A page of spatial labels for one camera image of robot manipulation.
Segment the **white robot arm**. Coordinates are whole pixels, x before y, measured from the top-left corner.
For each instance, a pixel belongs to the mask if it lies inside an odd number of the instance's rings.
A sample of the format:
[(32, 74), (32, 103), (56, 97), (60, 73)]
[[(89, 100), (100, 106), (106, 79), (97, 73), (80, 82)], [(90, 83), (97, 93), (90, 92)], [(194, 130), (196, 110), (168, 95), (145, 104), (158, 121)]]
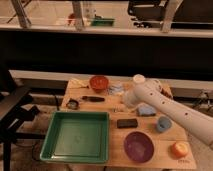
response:
[(128, 108), (142, 102), (153, 106), (213, 150), (213, 118), (164, 96), (161, 91), (159, 80), (148, 79), (134, 83), (123, 94), (122, 101)]

